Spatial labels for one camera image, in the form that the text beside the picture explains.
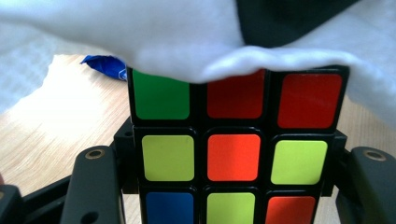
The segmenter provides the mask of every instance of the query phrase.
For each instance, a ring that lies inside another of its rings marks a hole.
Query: blue plastic object
[[[113,56],[88,55],[81,63],[108,77],[126,81],[126,64]]]

